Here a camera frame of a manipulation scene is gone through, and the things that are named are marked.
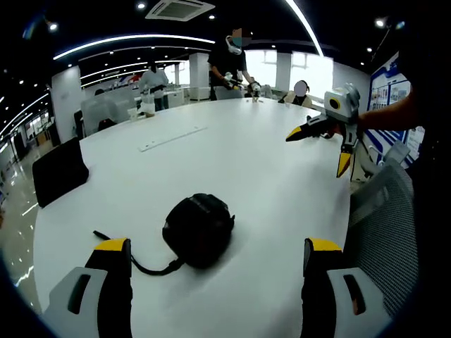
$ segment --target white shirt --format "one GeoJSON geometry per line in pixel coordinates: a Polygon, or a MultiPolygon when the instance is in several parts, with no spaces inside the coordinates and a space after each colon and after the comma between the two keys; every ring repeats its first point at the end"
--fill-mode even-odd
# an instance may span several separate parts
{"type": "MultiPolygon", "coordinates": [[[[166,77],[164,70],[157,68],[156,73],[152,72],[151,70],[148,70],[147,72],[142,74],[140,80],[140,92],[143,92],[146,86],[152,89],[160,85],[167,86],[168,83],[169,80],[166,77]]],[[[161,99],[163,97],[163,90],[158,90],[154,92],[154,97],[155,99],[161,99]]]]}

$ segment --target black strap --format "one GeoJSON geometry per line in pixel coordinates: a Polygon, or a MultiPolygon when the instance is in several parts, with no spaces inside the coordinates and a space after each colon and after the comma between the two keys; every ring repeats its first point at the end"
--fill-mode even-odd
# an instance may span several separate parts
{"type": "MultiPolygon", "coordinates": [[[[98,236],[98,238],[103,239],[104,241],[108,241],[109,239],[111,239],[110,237],[106,236],[105,234],[102,234],[101,232],[98,232],[96,230],[93,231],[93,233],[98,236]]],[[[174,271],[177,271],[178,269],[180,269],[180,267],[185,264],[184,261],[182,261],[180,258],[175,259],[174,261],[170,262],[168,267],[161,270],[161,271],[155,271],[155,270],[149,270],[146,269],[144,266],[142,266],[141,264],[139,264],[137,262],[137,260],[135,259],[135,257],[132,256],[132,262],[133,264],[135,264],[135,266],[137,267],[137,269],[139,271],[141,271],[142,273],[145,273],[146,275],[151,275],[151,276],[166,276],[169,275],[170,273],[173,273],[174,271]]]]}

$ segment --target black ceiling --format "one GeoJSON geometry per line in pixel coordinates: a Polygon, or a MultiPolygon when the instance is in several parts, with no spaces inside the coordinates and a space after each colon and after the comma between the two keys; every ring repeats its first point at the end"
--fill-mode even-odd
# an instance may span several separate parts
{"type": "MultiPolygon", "coordinates": [[[[136,8],[138,1],[99,0],[24,0],[2,4],[7,20],[0,22],[3,48],[0,53],[0,129],[3,120],[10,120],[45,93],[45,84],[51,76],[79,65],[82,75],[109,67],[144,61],[148,55],[155,58],[186,59],[193,50],[174,48],[128,49],[138,46],[188,46],[210,49],[211,44],[174,39],[136,39],[91,47],[64,58],[53,60],[59,52],[107,37],[130,34],[173,34],[216,40],[230,32],[232,26],[248,27],[253,33],[249,49],[269,48],[276,44],[279,51],[306,51],[316,53],[313,44],[284,0],[204,0],[216,7],[186,23],[167,20],[146,20],[144,17],[159,0],[143,1],[144,11],[136,8]],[[209,20],[214,14],[215,20],[209,20]],[[58,30],[50,32],[48,22],[58,23],[58,30]],[[80,61],[80,59],[101,54],[80,61]]],[[[296,0],[315,32],[323,52],[335,61],[372,73],[397,51],[397,41],[388,36],[373,58],[366,51],[374,51],[387,30],[375,27],[376,18],[387,17],[396,23],[402,19],[403,5],[398,1],[362,0],[296,0]]]]}

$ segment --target glossy floor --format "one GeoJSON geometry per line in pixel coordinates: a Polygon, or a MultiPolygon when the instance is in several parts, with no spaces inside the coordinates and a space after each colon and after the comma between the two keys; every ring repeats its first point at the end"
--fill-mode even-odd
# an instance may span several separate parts
{"type": "Polygon", "coordinates": [[[6,171],[2,188],[7,194],[2,205],[4,221],[0,229],[4,263],[12,283],[37,313],[41,313],[41,308],[33,274],[33,238],[39,207],[32,179],[32,164],[51,149],[51,142],[46,142],[31,150],[21,162],[14,163],[6,171]]]}

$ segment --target led light strip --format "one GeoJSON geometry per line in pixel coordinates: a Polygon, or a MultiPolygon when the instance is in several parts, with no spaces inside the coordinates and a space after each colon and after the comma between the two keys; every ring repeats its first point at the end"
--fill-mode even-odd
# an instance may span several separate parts
{"type": "Polygon", "coordinates": [[[133,74],[133,73],[139,73],[139,72],[147,72],[147,71],[148,71],[148,69],[141,69],[141,70],[134,70],[134,71],[126,72],[126,73],[122,73],[122,74],[112,75],[112,76],[108,76],[108,77],[103,77],[100,80],[95,80],[95,81],[92,81],[92,82],[87,83],[87,84],[82,84],[82,88],[86,87],[86,86],[89,86],[90,84],[92,85],[94,83],[98,83],[98,82],[101,82],[101,81],[104,81],[104,80],[107,80],[107,79],[112,79],[114,77],[121,77],[121,76],[127,75],[127,74],[133,74]]]}
{"type": "MultiPolygon", "coordinates": [[[[117,51],[129,51],[132,49],[149,49],[149,48],[178,48],[178,49],[185,49],[185,46],[139,46],[139,47],[128,47],[128,48],[121,48],[121,49],[112,49],[111,51],[117,52],[117,51]]],[[[210,52],[210,49],[203,49],[203,48],[194,48],[194,47],[188,47],[187,51],[208,51],[210,52]]],[[[90,56],[86,56],[84,58],[79,58],[78,62],[87,60],[89,58],[95,58],[96,56],[100,56],[100,55],[105,55],[105,54],[110,54],[110,51],[104,51],[98,54],[94,54],[94,55],[90,55],[90,56]]]]}
{"type": "Polygon", "coordinates": [[[14,130],[16,130],[17,128],[19,128],[19,126],[23,123],[23,121],[25,121],[25,120],[27,120],[28,118],[31,118],[31,115],[26,115],[22,120],[20,120],[19,122],[17,122],[16,123],[16,126],[13,128],[13,129],[11,129],[11,131],[9,132],[9,133],[11,133],[11,132],[13,132],[14,130]]]}
{"type": "Polygon", "coordinates": [[[187,62],[187,60],[166,60],[166,61],[155,61],[155,63],[170,63],[170,62],[187,62]]]}
{"type": "Polygon", "coordinates": [[[147,62],[131,63],[130,65],[120,65],[118,67],[112,67],[112,68],[109,68],[109,69],[100,70],[99,72],[95,72],[95,73],[92,73],[92,74],[89,74],[89,75],[82,76],[80,78],[80,80],[83,80],[83,79],[85,79],[86,77],[89,77],[89,76],[93,76],[93,75],[109,72],[110,70],[120,69],[120,68],[124,68],[124,67],[132,67],[134,65],[145,65],[146,63],[147,62]]]}
{"type": "Polygon", "coordinates": [[[68,51],[64,51],[61,54],[58,54],[54,57],[54,60],[58,60],[59,58],[62,58],[63,56],[69,55],[71,53],[75,53],[76,51],[80,51],[82,49],[96,46],[98,44],[106,44],[108,42],[114,42],[114,41],[121,41],[121,40],[129,40],[129,39],[148,39],[148,38],[169,38],[169,39],[184,39],[184,40],[192,40],[192,41],[198,41],[198,42],[206,42],[207,44],[214,44],[215,41],[207,40],[207,39],[200,39],[198,37],[184,37],[181,35],[166,35],[166,34],[142,34],[142,35],[126,35],[124,37],[110,37],[108,39],[103,39],[99,41],[90,42],[89,44],[83,44],[82,46],[75,47],[73,49],[70,49],[68,51]]]}
{"type": "Polygon", "coordinates": [[[291,9],[293,10],[293,12],[295,12],[295,14],[297,15],[297,17],[299,18],[299,20],[301,20],[302,24],[304,25],[307,33],[309,33],[310,35],[310,39],[313,41],[316,50],[318,51],[318,54],[320,56],[324,56],[323,51],[321,50],[321,47],[319,46],[319,42],[318,39],[315,36],[315,33],[313,33],[312,28],[310,27],[309,22],[307,21],[307,19],[305,18],[305,15],[303,14],[303,12],[301,11],[301,9],[297,6],[297,4],[295,3],[295,0],[285,0],[285,2],[291,7],[291,9]]]}
{"type": "Polygon", "coordinates": [[[21,111],[19,114],[17,114],[17,115],[15,116],[15,118],[12,119],[11,121],[9,121],[9,123],[5,126],[5,128],[3,128],[3,130],[0,132],[0,135],[3,134],[3,132],[6,130],[6,128],[8,128],[9,125],[10,125],[11,123],[13,123],[14,120],[15,120],[16,118],[18,118],[22,113],[24,113],[24,112],[25,112],[29,107],[31,107],[33,104],[35,104],[35,103],[41,101],[41,100],[42,100],[44,97],[46,97],[47,95],[49,95],[49,93],[47,93],[47,94],[41,96],[40,98],[38,98],[38,100],[36,100],[35,102],[33,102],[32,104],[30,104],[29,106],[27,106],[27,108],[25,108],[25,109],[24,109],[23,111],[21,111]]]}

